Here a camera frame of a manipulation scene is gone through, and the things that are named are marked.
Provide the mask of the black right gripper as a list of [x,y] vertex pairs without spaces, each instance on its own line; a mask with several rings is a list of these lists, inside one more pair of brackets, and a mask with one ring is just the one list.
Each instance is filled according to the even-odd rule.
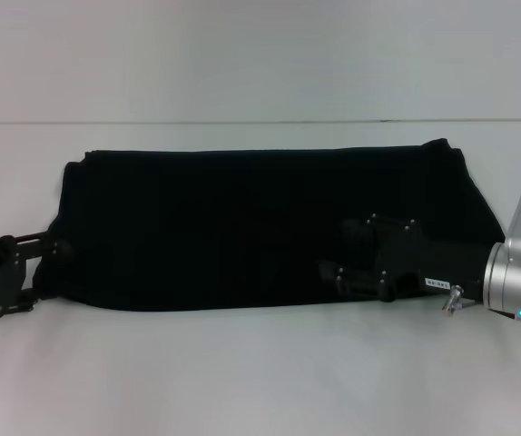
[[415,218],[373,213],[345,219],[341,241],[348,247],[378,247],[375,271],[334,262],[319,263],[319,277],[351,300],[396,299],[432,293],[448,294],[453,286],[461,296],[483,301],[484,276],[492,243],[440,241],[425,236]]

